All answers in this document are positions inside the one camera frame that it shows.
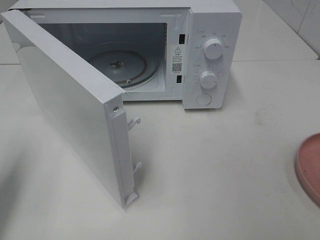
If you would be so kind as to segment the pink round plate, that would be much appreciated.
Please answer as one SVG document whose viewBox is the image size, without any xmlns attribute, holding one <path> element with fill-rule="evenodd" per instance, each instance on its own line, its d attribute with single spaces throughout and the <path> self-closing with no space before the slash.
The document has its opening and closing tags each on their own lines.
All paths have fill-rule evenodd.
<svg viewBox="0 0 320 240">
<path fill-rule="evenodd" d="M 300 186 L 320 206 L 320 133 L 304 139 L 298 147 L 295 172 Z"/>
</svg>

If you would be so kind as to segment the white warning label sticker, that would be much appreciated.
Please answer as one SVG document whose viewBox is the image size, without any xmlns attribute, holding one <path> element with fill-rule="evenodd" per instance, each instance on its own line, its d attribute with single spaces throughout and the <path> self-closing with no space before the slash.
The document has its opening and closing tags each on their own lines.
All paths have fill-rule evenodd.
<svg viewBox="0 0 320 240">
<path fill-rule="evenodd" d="M 174 44 L 170 47 L 169 70 L 172 74 L 183 75 L 185 69 L 186 46 Z"/>
</svg>

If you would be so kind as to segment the white microwave door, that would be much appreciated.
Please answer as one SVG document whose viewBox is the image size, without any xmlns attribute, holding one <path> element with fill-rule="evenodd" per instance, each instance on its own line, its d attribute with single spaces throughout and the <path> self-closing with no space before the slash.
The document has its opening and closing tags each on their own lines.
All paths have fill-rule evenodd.
<svg viewBox="0 0 320 240">
<path fill-rule="evenodd" d="M 50 124 L 121 206 L 137 199 L 124 90 L 19 10 L 2 19 L 35 100 Z"/>
</svg>

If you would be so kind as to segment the round white door button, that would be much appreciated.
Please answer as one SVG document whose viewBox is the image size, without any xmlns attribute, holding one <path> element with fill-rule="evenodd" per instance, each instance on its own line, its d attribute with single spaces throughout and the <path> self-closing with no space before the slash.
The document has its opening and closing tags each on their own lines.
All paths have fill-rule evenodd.
<svg viewBox="0 0 320 240">
<path fill-rule="evenodd" d="M 202 105 L 202 106 L 208 106 L 210 105 L 212 101 L 212 97 L 210 94 L 207 93 L 203 93 L 200 94 L 197 98 L 196 98 L 196 102 L 198 105 Z"/>
</svg>

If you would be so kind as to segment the white microwave knob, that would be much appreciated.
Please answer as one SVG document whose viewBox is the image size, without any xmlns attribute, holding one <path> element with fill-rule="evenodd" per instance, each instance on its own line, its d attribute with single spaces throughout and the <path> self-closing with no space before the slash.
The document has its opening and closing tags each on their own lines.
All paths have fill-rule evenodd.
<svg viewBox="0 0 320 240">
<path fill-rule="evenodd" d="M 203 89 L 212 89 L 217 85 L 218 77 L 213 71 L 204 71 L 199 76 L 200 86 Z"/>
<path fill-rule="evenodd" d="M 203 45 L 203 52 L 207 59 L 215 60 L 223 55 L 224 42 L 218 37 L 212 37 L 205 41 Z"/>
</svg>

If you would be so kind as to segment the white microwave oven body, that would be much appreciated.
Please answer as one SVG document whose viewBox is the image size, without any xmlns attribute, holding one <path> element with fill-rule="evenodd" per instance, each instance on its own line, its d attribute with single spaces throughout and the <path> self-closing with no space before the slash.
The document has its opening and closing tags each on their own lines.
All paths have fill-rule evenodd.
<svg viewBox="0 0 320 240">
<path fill-rule="evenodd" d="M 2 15 L 39 104 L 220 108 L 242 20 L 232 0 L 20 0 Z"/>
</svg>

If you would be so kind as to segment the glass microwave turntable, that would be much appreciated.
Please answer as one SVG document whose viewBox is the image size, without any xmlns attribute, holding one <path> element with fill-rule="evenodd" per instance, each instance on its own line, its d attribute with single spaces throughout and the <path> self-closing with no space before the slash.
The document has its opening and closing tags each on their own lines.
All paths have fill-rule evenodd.
<svg viewBox="0 0 320 240">
<path fill-rule="evenodd" d="M 88 62 L 122 88 L 147 82 L 160 66 L 157 58 L 128 50 L 106 51 L 92 57 Z"/>
</svg>

